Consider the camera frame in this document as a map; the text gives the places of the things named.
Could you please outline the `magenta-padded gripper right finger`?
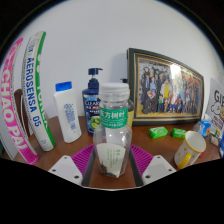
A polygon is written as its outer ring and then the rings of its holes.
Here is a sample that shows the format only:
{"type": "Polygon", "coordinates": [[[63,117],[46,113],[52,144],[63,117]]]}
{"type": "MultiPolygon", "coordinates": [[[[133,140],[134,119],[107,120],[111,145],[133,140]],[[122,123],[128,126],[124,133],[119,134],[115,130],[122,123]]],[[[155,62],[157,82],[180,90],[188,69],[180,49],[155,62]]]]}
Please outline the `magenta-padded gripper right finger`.
{"type": "Polygon", "coordinates": [[[137,187],[150,184],[175,172],[161,155],[153,156],[135,145],[131,146],[129,158],[137,187]]]}

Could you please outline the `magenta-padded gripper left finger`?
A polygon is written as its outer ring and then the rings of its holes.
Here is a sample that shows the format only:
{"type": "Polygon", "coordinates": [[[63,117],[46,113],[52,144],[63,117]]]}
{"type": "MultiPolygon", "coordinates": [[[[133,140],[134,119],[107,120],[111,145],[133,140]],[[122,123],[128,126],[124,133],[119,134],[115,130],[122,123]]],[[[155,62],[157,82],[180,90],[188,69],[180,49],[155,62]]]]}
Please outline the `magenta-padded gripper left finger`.
{"type": "Polygon", "coordinates": [[[94,160],[94,145],[87,146],[72,156],[62,156],[50,169],[49,172],[81,186],[86,176],[90,162],[94,160]]]}

